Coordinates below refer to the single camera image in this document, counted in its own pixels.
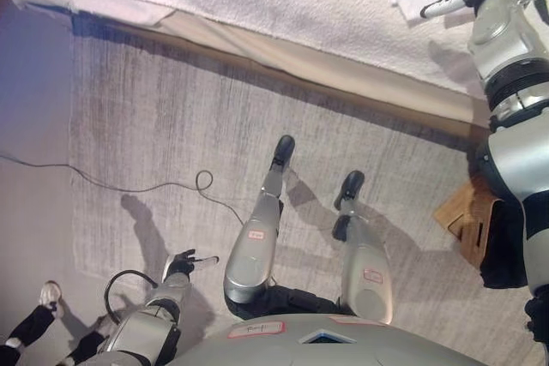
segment black cable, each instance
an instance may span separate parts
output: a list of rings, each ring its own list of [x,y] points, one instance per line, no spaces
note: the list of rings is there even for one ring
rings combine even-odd
[[[227,204],[223,201],[218,201],[218,200],[216,200],[212,197],[209,197],[208,195],[203,193],[204,190],[210,188],[212,186],[212,184],[214,183],[214,175],[212,174],[211,171],[207,171],[207,170],[199,171],[195,175],[195,187],[194,188],[192,188],[191,186],[188,186],[186,184],[183,184],[183,183],[164,182],[164,183],[156,184],[154,186],[151,186],[151,187],[145,188],[145,189],[126,189],[126,188],[119,188],[117,186],[113,186],[109,183],[101,182],[97,177],[93,177],[90,174],[86,173],[85,171],[82,171],[81,169],[78,169],[77,167],[75,167],[73,165],[70,165],[68,163],[35,164],[35,163],[30,163],[30,162],[26,162],[24,160],[18,159],[15,156],[1,154],[1,153],[0,153],[0,159],[8,160],[9,162],[13,162],[13,163],[16,163],[18,165],[23,165],[23,166],[27,166],[27,167],[34,167],[34,168],[60,167],[60,168],[70,169],[70,170],[76,172],[82,179],[84,179],[88,183],[91,183],[91,184],[93,184],[95,186],[98,186],[102,189],[113,190],[113,191],[122,192],[122,193],[145,193],[145,192],[150,192],[152,190],[163,188],[165,186],[177,186],[177,187],[182,188],[182,189],[192,190],[192,191],[198,192],[198,194],[200,196],[202,196],[204,199],[206,199],[207,201],[211,201],[213,203],[216,203],[218,205],[221,205],[221,206],[226,207],[227,209],[229,209],[232,212],[232,214],[234,214],[234,216],[237,218],[238,222],[241,225],[244,225],[243,220],[240,218],[237,211],[234,210],[234,208],[231,205],[229,205],[229,204]],[[198,181],[200,180],[200,176],[203,173],[206,173],[207,175],[209,175],[209,182],[205,186],[200,186]],[[158,287],[158,284],[156,282],[154,282],[154,280],[149,278],[145,273],[139,272],[137,270],[131,270],[131,269],[130,270],[123,270],[122,272],[119,272],[119,273],[115,274],[111,278],[111,280],[109,280],[109,283],[107,284],[107,286],[105,288],[105,292],[103,293],[103,300],[105,302],[106,313],[109,315],[109,317],[112,319],[112,321],[114,321],[116,324],[120,323],[120,319],[118,318],[117,314],[114,313],[111,309],[111,305],[109,303],[109,293],[111,291],[111,286],[116,281],[116,279],[118,279],[120,276],[123,276],[125,274],[136,274],[137,276],[141,276],[142,278],[144,278],[148,283],[150,283],[153,286],[153,288]]]
[[[106,284],[105,291],[103,292],[103,301],[105,303],[106,313],[109,315],[112,321],[114,321],[117,325],[120,324],[120,318],[111,309],[111,304],[109,303],[109,294],[111,292],[111,286],[114,284],[114,282],[121,276],[124,276],[125,274],[136,274],[137,276],[142,277],[148,283],[150,283],[153,289],[156,289],[158,287],[158,283],[156,283],[154,280],[149,278],[145,273],[139,272],[138,270],[133,270],[133,269],[123,270],[122,272],[118,272],[117,274],[112,276],[111,280],[109,280],[109,283]]]
[[[30,162],[26,162],[24,160],[18,159],[15,156],[5,155],[5,154],[1,154],[1,153],[0,153],[0,159],[8,160],[9,162],[13,162],[13,163],[16,163],[18,165],[23,165],[23,166],[27,166],[27,167],[35,167],[35,168],[61,167],[61,168],[65,168],[65,169],[71,169],[72,171],[76,172],[86,182],[91,183],[95,186],[98,186],[102,189],[112,190],[112,191],[115,191],[115,192],[145,193],[145,192],[150,192],[152,190],[164,188],[165,186],[177,186],[177,187],[182,188],[182,189],[198,192],[198,194],[200,196],[202,196],[204,199],[206,199],[207,201],[211,201],[213,203],[216,203],[218,205],[221,205],[221,206],[227,208],[228,210],[230,210],[232,212],[232,214],[234,214],[235,218],[237,218],[238,222],[241,225],[244,224],[244,221],[240,218],[237,211],[234,210],[234,207],[232,207],[231,205],[229,205],[229,204],[227,204],[223,201],[218,201],[218,200],[214,199],[213,197],[209,197],[209,196],[207,196],[203,193],[204,190],[209,189],[212,186],[212,184],[214,183],[214,175],[212,174],[211,171],[208,171],[208,170],[199,171],[195,175],[195,187],[194,188],[187,185],[187,184],[184,184],[184,183],[164,182],[164,183],[159,183],[159,184],[156,184],[154,186],[151,186],[151,187],[145,188],[145,189],[126,189],[126,188],[119,188],[118,186],[113,186],[109,183],[101,182],[97,177],[93,177],[90,174],[86,173],[85,171],[82,171],[81,169],[78,169],[77,167],[75,167],[73,165],[70,165],[68,163],[35,164],[35,163],[30,163]],[[209,182],[205,186],[201,187],[201,186],[198,185],[198,181],[200,180],[200,176],[203,173],[206,173],[207,175],[209,175]]]

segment mattress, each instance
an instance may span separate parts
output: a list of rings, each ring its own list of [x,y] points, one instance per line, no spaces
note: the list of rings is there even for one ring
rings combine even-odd
[[[489,116],[466,48],[471,25],[409,27],[390,0],[14,2],[108,17],[420,113],[483,127]]]

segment wooden object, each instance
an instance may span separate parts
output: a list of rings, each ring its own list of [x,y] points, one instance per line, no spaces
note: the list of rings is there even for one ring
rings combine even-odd
[[[486,254],[494,206],[500,200],[492,194],[481,175],[471,178],[439,207],[433,217],[461,242],[461,253],[480,268]]]

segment gray carpet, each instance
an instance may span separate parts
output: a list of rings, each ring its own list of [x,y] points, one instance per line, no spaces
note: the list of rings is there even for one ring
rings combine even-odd
[[[465,142],[87,19],[75,19],[74,30],[73,164],[131,188],[192,186],[209,169],[208,192],[245,218],[278,138],[291,134],[279,283],[337,298],[341,245],[330,238],[331,204],[345,175],[359,169],[362,213],[389,253],[393,324],[491,365],[541,364],[524,330],[528,292],[484,289],[431,217],[468,178]],[[74,177],[72,189],[79,270],[159,276],[168,253],[219,255],[217,267],[193,278],[194,341],[231,321],[221,283],[239,229],[230,212],[173,186],[124,196]]]

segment bed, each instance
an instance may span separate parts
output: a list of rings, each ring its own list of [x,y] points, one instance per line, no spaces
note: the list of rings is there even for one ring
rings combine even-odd
[[[91,13],[457,135],[486,133],[489,113],[466,49],[471,25],[410,27],[390,0],[13,2],[53,15]]]

